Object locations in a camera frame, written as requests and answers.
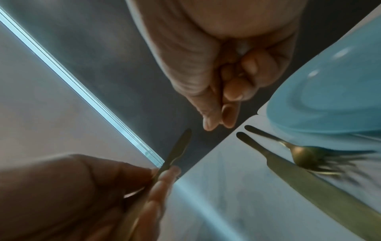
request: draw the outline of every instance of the cutlery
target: cutlery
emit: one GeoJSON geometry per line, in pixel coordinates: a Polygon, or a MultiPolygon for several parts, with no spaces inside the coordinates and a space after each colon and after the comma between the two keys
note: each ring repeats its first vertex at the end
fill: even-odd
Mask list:
{"type": "Polygon", "coordinates": [[[325,157],[330,156],[351,156],[351,155],[359,155],[359,154],[369,154],[374,153],[375,151],[337,151],[337,150],[331,150],[327,148],[322,147],[302,147],[297,146],[294,144],[291,144],[285,140],[282,140],[276,136],[273,136],[267,132],[264,132],[258,128],[255,128],[251,125],[246,125],[245,129],[251,133],[272,139],[274,141],[277,141],[281,143],[283,146],[287,147],[290,152],[292,159],[294,160],[294,163],[306,169],[309,172],[317,173],[317,174],[323,174],[323,175],[340,175],[343,172],[340,169],[327,169],[327,168],[321,168],[319,166],[331,166],[332,163],[328,163],[324,161],[325,157]]]}
{"type": "Polygon", "coordinates": [[[158,181],[160,174],[168,170],[170,166],[175,162],[175,160],[179,159],[183,155],[191,140],[191,137],[192,130],[185,130],[176,142],[175,146],[172,148],[168,158],[153,177],[151,184],[133,196],[128,197],[128,199],[133,199],[133,202],[124,214],[122,221],[116,228],[113,241],[129,241],[131,239],[131,236],[139,220],[140,213],[148,200],[148,195],[151,188],[158,181]]]}
{"type": "Polygon", "coordinates": [[[364,240],[381,240],[381,215],[341,189],[270,152],[243,132],[238,139],[260,152],[267,166],[291,188],[364,240]]]}

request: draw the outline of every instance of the hand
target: hand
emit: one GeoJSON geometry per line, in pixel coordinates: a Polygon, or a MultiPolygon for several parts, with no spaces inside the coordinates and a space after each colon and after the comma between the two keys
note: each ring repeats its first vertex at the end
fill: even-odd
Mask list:
{"type": "MultiPolygon", "coordinates": [[[[0,172],[0,240],[110,240],[126,208],[125,194],[149,184],[155,170],[85,155],[49,158],[0,172]]],[[[180,174],[162,173],[133,240],[153,241],[164,203],[180,174]]]]}
{"type": "Polygon", "coordinates": [[[286,70],[307,0],[127,0],[174,89],[204,129],[232,128],[240,102],[286,70]]]}

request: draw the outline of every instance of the knife blade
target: knife blade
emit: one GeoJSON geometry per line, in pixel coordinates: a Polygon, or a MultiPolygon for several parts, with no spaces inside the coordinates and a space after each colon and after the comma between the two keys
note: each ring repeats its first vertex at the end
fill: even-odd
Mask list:
{"type": "Polygon", "coordinates": [[[173,162],[178,160],[184,154],[191,140],[191,137],[192,130],[185,130],[181,137],[177,140],[176,144],[173,146],[171,152],[169,153],[161,168],[153,177],[151,184],[132,196],[134,201],[131,203],[130,207],[124,214],[123,219],[117,226],[114,232],[113,241],[129,241],[131,239],[138,223],[140,213],[148,200],[151,188],[158,181],[160,174],[168,170],[173,162]]]}
{"type": "Polygon", "coordinates": [[[381,240],[381,215],[332,184],[268,151],[243,132],[238,139],[267,159],[267,166],[295,191],[364,240],[381,240]]]}

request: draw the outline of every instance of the blue plate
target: blue plate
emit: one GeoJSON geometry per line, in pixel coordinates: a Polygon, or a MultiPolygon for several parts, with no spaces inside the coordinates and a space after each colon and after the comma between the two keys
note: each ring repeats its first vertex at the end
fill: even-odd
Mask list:
{"type": "Polygon", "coordinates": [[[334,43],[271,97],[269,120],[309,133],[381,130],[381,17],[334,43]]]}

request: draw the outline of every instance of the fork handle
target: fork handle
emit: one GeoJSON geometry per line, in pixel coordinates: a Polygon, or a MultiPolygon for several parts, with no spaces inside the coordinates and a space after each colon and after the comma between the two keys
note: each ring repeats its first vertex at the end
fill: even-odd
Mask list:
{"type": "Polygon", "coordinates": [[[263,136],[263,137],[266,137],[266,138],[269,138],[269,139],[272,139],[274,141],[279,141],[279,142],[283,142],[284,140],[276,137],[276,136],[273,136],[272,134],[269,134],[267,132],[264,132],[263,130],[260,130],[258,128],[255,128],[254,126],[251,126],[251,125],[246,125],[245,126],[245,129],[251,133],[254,133],[254,134],[257,134],[257,135],[260,135],[260,136],[263,136]]]}

